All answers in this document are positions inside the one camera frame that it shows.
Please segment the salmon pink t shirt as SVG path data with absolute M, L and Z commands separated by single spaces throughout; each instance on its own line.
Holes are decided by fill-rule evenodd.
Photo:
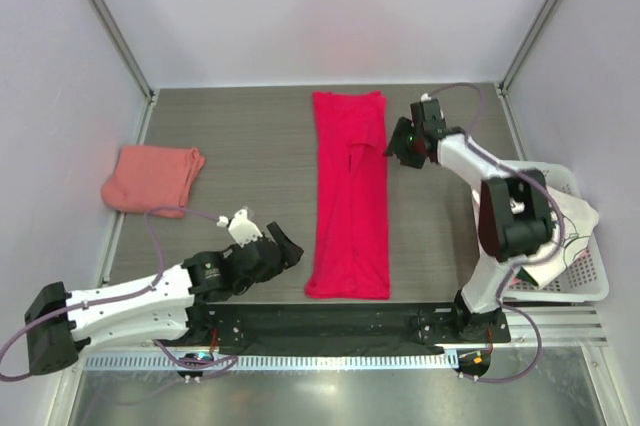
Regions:
M 101 187 L 101 198 L 121 213 L 182 218 L 205 162 L 196 148 L 126 145 Z

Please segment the bright pink t shirt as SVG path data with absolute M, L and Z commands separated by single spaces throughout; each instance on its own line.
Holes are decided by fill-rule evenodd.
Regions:
M 315 299 L 387 300 L 391 295 L 386 98 L 312 94 L 317 136 Z

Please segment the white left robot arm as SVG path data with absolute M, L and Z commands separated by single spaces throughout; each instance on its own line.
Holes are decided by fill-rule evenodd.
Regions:
M 213 331 L 206 307 L 244 294 L 297 265 L 304 251 L 271 222 L 255 224 L 222 251 L 203 251 L 161 276 L 93 290 L 41 289 L 24 314 L 28 368 L 43 376 L 74 365 L 83 354 L 128 342 L 185 338 L 205 343 Z

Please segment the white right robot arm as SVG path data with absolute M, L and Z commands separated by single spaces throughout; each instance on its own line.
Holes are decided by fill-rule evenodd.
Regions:
M 543 173 L 516 170 L 481 148 L 460 127 L 446 125 L 439 101 L 427 94 L 398 119 L 384 151 L 420 169 L 429 161 L 455 173 L 480 194 L 480 256 L 470 280 L 456 293 L 449 316 L 437 324 L 462 342 L 479 342 L 502 312 L 507 284 L 552 240 L 554 224 Z

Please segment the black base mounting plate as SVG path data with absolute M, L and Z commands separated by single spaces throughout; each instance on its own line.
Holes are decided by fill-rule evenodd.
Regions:
M 504 313 L 468 321 L 451 303 L 211 303 L 193 307 L 187 324 L 164 345 L 215 345 L 240 357 L 383 358 L 511 340 Z

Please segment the white printed t shirt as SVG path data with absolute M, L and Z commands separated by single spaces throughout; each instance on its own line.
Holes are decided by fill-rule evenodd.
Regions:
M 550 261 L 533 267 L 522 267 L 516 276 L 519 281 L 536 289 L 547 287 L 586 251 L 599 222 L 599 213 L 588 202 L 551 187 L 547 190 L 560 207 L 564 234 L 559 234 L 557 215 L 551 211 L 554 222 L 552 241 L 542 246 L 533 260 L 547 257 L 556 246 L 559 246 L 559 251 Z

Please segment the white perforated plastic basket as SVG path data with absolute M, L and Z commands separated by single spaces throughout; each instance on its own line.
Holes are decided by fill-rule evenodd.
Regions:
M 545 176 L 546 187 L 582 199 L 572 171 L 552 163 L 535 161 L 508 161 L 514 170 L 537 169 Z M 504 292 L 507 301 L 582 303 L 600 301 L 609 293 L 606 271 L 602 263 L 594 234 L 586 251 L 547 287 L 536 289 L 514 277 Z

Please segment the left aluminium frame post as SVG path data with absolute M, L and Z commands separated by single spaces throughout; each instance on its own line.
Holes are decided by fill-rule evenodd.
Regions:
M 107 2 L 105 0 L 88 0 L 88 2 L 143 96 L 151 102 L 154 98 L 154 90 L 139 66 Z

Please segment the aluminium frame post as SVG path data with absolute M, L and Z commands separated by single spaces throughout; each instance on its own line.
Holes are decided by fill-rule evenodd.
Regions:
M 498 91 L 501 96 L 508 94 L 510 87 L 514 84 L 561 2 L 562 0 L 543 0 L 503 79 L 498 83 Z
M 107 2 L 105 0 L 88 0 L 88 2 L 143 96 L 151 102 L 154 98 L 154 90 L 139 66 Z

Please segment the aluminium front rail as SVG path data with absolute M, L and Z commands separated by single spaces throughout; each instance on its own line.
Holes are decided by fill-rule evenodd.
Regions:
M 521 313 L 506 311 L 504 314 L 511 334 L 509 343 L 512 344 L 532 345 L 538 337 L 559 344 L 601 341 L 604 338 L 597 313 L 590 307 L 526 307 Z M 146 346 L 151 341 L 148 339 L 103 348 Z

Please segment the right aluminium frame post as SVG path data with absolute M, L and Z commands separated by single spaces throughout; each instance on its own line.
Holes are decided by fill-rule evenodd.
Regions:
M 508 94 L 510 87 L 514 84 L 561 2 L 562 0 L 543 0 L 503 79 L 498 83 L 498 91 L 501 96 Z

